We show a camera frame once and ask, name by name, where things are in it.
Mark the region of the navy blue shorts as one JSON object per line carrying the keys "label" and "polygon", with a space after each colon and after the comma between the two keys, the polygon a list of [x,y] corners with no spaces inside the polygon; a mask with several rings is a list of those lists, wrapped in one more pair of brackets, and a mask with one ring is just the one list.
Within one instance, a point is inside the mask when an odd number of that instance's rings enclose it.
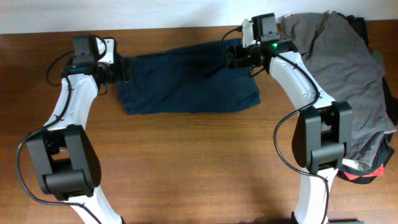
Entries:
{"label": "navy blue shorts", "polygon": [[228,46],[207,42],[157,54],[116,59],[131,77],[118,82],[118,98],[128,115],[154,113],[232,113],[260,104],[260,91],[247,67],[229,69]]}

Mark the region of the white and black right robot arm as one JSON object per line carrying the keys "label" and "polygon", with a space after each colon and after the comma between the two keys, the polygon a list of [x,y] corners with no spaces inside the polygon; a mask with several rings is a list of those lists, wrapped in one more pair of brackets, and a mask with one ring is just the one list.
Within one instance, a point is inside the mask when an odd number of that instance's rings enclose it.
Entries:
{"label": "white and black right robot arm", "polygon": [[240,45],[226,49],[229,68],[265,70],[283,88],[294,111],[276,125],[273,141],[282,124],[297,115],[292,152],[298,167],[283,163],[301,175],[297,206],[291,222],[329,223],[328,203],[333,180],[351,147],[353,112],[348,102],[337,102],[317,83],[291,41]]}

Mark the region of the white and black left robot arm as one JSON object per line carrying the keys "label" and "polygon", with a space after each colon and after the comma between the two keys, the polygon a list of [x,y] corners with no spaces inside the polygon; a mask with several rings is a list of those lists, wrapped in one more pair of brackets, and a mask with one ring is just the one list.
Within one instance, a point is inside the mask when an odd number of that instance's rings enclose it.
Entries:
{"label": "white and black left robot arm", "polygon": [[29,150],[41,191],[53,195],[55,201],[40,199],[23,185],[30,198],[46,205],[70,206],[85,223],[124,223],[101,189],[100,160],[85,128],[101,85],[131,79],[125,68],[117,60],[76,63],[62,70],[62,90],[51,117],[21,142]]}

